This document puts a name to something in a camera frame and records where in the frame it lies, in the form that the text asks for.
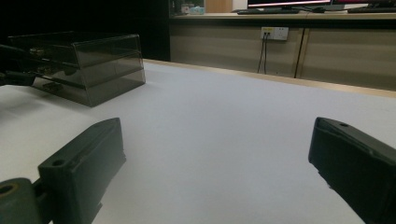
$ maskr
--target desk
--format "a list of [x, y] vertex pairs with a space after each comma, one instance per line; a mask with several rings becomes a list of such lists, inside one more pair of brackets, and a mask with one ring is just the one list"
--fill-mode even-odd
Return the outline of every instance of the desk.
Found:
[[395, 13], [353, 13], [346, 11], [297, 14], [237, 15], [236, 13], [206, 13], [176, 16], [171, 25], [208, 26], [288, 26], [295, 28], [395, 29]]
[[127, 162], [95, 224], [362, 224], [307, 160], [318, 116], [396, 147], [396, 93], [145, 61], [147, 84], [95, 108], [0, 89], [2, 180], [119, 117]]

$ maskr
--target keyboard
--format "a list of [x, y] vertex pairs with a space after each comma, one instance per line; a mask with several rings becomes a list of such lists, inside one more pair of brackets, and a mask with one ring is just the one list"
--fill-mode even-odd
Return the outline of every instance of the keyboard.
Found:
[[354, 7], [349, 8], [347, 13], [387, 13], [396, 12], [396, 7]]
[[266, 14], [297, 14], [299, 13], [299, 9], [267, 9], [267, 10], [242, 10], [238, 12], [238, 15], [266, 15]]
[[250, 9], [234, 9], [232, 12], [233, 13], [238, 13], [240, 11], [259, 11], [257, 8], [250, 8]]

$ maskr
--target screw hole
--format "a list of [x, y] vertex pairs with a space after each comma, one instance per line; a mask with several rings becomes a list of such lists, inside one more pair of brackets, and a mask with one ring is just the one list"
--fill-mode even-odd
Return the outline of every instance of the screw hole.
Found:
[[60, 166], [60, 165], [63, 165], [63, 164], [64, 164], [63, 160], [58, 160], [58, 161], [55, 161], [55, 162], [52, 163], [53, 166]]
[[0, 188], [0, 195], [6, 194], [7, 192], [10, 192], [14, 187], [11, 185], [5, 185]]

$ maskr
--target wire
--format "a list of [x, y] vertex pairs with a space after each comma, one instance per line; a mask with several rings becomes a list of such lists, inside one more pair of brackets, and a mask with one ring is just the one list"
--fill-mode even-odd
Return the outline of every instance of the wire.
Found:
[[[264, 33], [264, 37], [262, 38], [262, 54], [264, 53], [264, 74], [267, 74], [267, 40], [268, 36], [270, 34]], [[257, 73], [260, 73], [260, 67], [262, 66], [262, 54], [260, 56], [260, 61], [259, 61], [259, 68], [257, 69]]]
[[264, 74], [267, 74], [267, 40], [268, 40], [268, 35], [265, 37], [265, 51], [264, 51]]
[[312, 9], [309, 8], [309, 7], [301, 7], [301, 8], [292, 7], [291, 9], [298, 9], [298, 10], [306, 11], [306, 12], [311, 12], [312, 11]]

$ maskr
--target monitor screen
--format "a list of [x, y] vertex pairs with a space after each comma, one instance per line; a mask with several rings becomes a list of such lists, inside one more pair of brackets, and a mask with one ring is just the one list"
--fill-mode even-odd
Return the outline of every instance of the monitor screen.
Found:
[[332, 0], [247, 0], [247, 8], [329, 5]]

